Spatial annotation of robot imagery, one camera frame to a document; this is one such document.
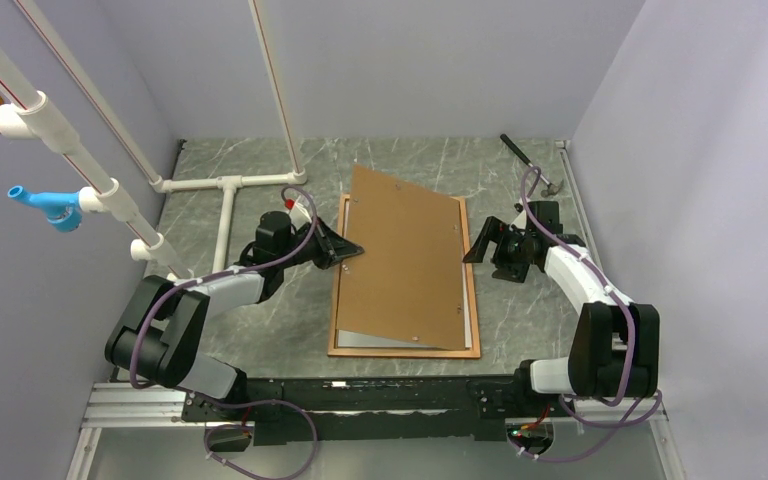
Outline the brown backing board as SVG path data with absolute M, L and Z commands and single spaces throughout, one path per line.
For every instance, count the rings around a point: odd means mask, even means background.
M 356 165 L 345 221 L 337 347 L 467 349 L 460 202 Z

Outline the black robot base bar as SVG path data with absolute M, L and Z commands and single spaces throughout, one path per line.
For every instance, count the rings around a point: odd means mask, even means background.
M 321 441 L 467 437 L 503 441 L 543 427 L 561 413 L 553 395 L 532 392 L 522 369 L 512 374 L 354 378 L 251 378 L 252 407 L 226 411 L 186 399 L 186 423 L 244 421 L 257 446 Z

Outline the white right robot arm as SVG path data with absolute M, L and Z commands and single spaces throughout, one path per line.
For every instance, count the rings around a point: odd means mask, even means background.
M 615 404 L 656 393 L 657 309 L 635 302 L 606 277 L 584 240 L 565 232 L 556 202 L 523 204 L 511 223 L 487 217 L 463 261 L 480 263 L 487 254 L 492 256 L 493 278 L 522 283 L 536 268 L 554 281 L 579 315 L 567 356 L 521 363 L 518 372 L 524 379 L 510 391 L 517 411 L 534 415 L 550 395 Z

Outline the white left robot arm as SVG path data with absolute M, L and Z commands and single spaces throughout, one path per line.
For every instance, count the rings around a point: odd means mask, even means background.
M 363 252 L 317 217 L 267 212 L 228 268 L 188 281 L 142 279 L 106 342 L 105 359 L 150 384 L 206 395 L 218 417 L 235 419 L 247 406 L 247 375 L 200 352 L 207 321 L 269 300 L 290 267 L 327 270 Z

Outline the blue faucet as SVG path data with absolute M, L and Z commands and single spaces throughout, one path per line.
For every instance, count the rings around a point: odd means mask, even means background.
M 32 193 L 21 185 L 10 188 L 7 196 L 25 206 L 43 213 L 46 221 L 55 230 L 68 233 L 76 230 L 83 220 L 78 192 L 40 192 Z

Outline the white pvc pipe stand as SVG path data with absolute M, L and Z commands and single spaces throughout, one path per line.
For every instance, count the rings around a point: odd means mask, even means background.
M 306 182 L 307 174 L 300 166 L 298 149 L 287 123 L 282 125 L 291 163 L 291 169 L 287 173 L 255 176 L 224 175 L 182 181 L 163 178 L 150 165 L 130 134 L 125 131 L 123 123 L 101 97 L 98 89 L 78 65 L 71 51 L 62 42 L 38 6 L 32 1 L 19 1 L 16 5 L 67 73 L 76 81 L 79 89 L 86 94 L 126 153 L 136 162 L 154 191 L 163 194 L 211 188 L 222 191 L 223 200 L 213 273 L 225 268 L 233 201 L 238 190 L 250 186 L 295 186 Z M 0 95 L 5 101 L 0 106 L 0 135 L 11 139 L 39 140 L 54 154 L 65 159 L 86 184 L 78 191 L 83 216 L 86 213 L 112 215 L 117 221 L 127 226 L 135 237 L 130 245 L 130 256 L 133 260 L 154 262 L 165 267 L 169 271 L 170 279 L 178 282 L 193 278 L 193 271 L 181 260 L 164 235 L 142 215 L 136 201 L 126 188 L 104 170 L 83 145 L 78 131 L 54 101 L 45 92 L 32 85 L 1 46 Z

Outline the black handled hammer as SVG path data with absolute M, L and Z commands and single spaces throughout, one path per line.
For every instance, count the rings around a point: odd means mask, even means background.
M 500 134 L 499 139 L 522 163 L 525 164 L 526 167 L 536 168 L 536 165 L 531 161 L 531 159 L 507 134 Z M 537 172 L 536 176 L 537 180 L 544 185 L 544 188 L 541 191 L 541 196 L 543 198 L 554 197 L 562 191 L 564 186 L 563 180 L 560 182 L 552 182 L 542 173 L 541 170 Z

